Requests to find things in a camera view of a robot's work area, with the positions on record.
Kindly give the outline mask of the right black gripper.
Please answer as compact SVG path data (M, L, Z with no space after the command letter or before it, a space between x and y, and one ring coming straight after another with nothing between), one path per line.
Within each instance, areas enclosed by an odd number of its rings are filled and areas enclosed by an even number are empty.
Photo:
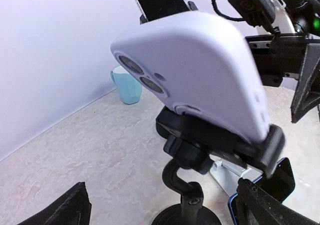
M320 104L320 93L312 85L320 74L320 40L301 35L247 36L264 86L279 87L283 78L298 80L291 103L291 122L296 124Z

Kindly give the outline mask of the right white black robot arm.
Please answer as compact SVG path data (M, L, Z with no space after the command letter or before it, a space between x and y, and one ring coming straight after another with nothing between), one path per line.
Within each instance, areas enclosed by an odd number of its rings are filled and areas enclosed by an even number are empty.
M283 0L296 34L247 37L250 46L264 42L263 49L251 48L265 86L279 87L287 75L297 80L291 103L291 121L297 123L320 104L320 0Z

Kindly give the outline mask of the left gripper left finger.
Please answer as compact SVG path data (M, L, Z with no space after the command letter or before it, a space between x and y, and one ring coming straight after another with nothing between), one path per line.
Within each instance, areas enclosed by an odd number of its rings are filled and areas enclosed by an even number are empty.
M92 204L86 184L78 182L45 209L22 221L21 225L88 225Z

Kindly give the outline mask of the black round-base phone stand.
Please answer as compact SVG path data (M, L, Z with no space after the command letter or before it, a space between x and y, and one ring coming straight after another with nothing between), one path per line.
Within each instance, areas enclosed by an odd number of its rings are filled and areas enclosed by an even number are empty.
M204 194L198 182L186 182L178 170L194 170L205 175L212 168L211 155L225 157L242 168L254 167L272 177L285 145L283 130L274 124L261 142L247 142L227 129L201 118L176 114L166 106L156 117L156 130L166 139L163 150L172 159L162 172L163 183L180 195L180 202L161 211L154 225L219 225L219 218L203 205Z

